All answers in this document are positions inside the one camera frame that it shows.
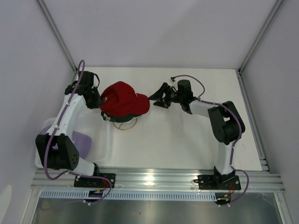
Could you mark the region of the red baseball cap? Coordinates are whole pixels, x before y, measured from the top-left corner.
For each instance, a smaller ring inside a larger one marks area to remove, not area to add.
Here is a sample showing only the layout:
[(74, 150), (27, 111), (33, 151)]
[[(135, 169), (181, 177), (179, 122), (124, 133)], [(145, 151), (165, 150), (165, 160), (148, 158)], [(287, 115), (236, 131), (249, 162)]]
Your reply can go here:
[(109, 117), (144, 115), (150, 110), (146, 95), (135, 92), (129, 84), (119, 81), (107, 87), (102, 95), (100, 109)]

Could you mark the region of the dark green baseball cap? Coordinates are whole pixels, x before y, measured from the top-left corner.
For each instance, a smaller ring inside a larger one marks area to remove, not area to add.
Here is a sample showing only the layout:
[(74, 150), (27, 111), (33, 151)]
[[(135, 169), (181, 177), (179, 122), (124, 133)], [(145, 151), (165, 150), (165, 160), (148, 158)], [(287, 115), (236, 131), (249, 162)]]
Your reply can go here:
[(130, 114), (124, 117), (113, 117), (113, 116), (108, 116), (103, 111), (101, 111), (100, 114), (105, 121), (114, 122), (114, 123), (126, 123), (126, 122), (130, 122), (134, 118), (139, 117), (139, 115), (134, 115), (134, 114)]

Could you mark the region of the lavender baseball cap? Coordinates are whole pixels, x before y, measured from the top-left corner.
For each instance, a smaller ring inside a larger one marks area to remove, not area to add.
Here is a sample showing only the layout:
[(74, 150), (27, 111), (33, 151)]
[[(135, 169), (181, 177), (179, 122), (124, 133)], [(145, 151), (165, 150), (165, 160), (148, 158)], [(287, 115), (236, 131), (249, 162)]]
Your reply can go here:
[[(51, 126), (49, 125), (49, 126), (46, 126), (45, 128), (43, 128), (41, 130), (40, 134), (45, 134), (50, 127)], [(75, 145), (76, 149), (79, 152), (79, 156), (81, 158), (85, 159), (88, 156), (89, 151), (91, 149), (92, 139), (88, 135), (77, 132), (77, 131), (73, 131), (71, 139), (72, 139), (72, 142)], [(53, 147), (53, 149), (56, 151), (58, 150), (57, 144)], [(37, 150), (36, 150), (35, 163), (39, 164), (39, 166), (41, 164), (39, 153)]]

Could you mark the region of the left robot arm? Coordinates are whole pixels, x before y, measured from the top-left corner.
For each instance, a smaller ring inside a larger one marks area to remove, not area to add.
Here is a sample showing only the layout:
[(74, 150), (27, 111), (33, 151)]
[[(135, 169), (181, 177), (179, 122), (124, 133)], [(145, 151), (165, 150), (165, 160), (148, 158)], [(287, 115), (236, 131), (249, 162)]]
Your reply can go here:
[(99, 76), (81, 71), (78, 80), (64, 91), (63, 105), (51, 127), (45, 134), (36, 137), (36, 148), (48, 179), (56, 180), (66, 173), (84, 176), (85, 182), (96, 187), (101, 175), (98, 166), (81, 158), (72, 142), (75, 122), (85, 109), (98, 109), (102, 100), (98, 91)]

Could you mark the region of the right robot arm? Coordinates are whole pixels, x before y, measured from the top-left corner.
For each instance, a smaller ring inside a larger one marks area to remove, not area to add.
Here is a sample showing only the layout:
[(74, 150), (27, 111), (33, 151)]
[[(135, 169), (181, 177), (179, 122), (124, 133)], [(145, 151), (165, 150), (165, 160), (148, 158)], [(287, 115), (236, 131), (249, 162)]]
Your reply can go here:
[(235, 145), (245, 132), (245, 124), (231, 101), (222, 104), (208, 102), (193, 95), (189, 80), (178, 81), (177, 88), (163, 83), (149, 97), (155, 106), (169, 108), (172, 103), (180, 104), (188, 114), (209, 118), (212, 132), (218, 141), (218, 159), (212, 175), (199, 175), (195, 180), (200, 189), (222, 189), (235, 178), (233, 158)]

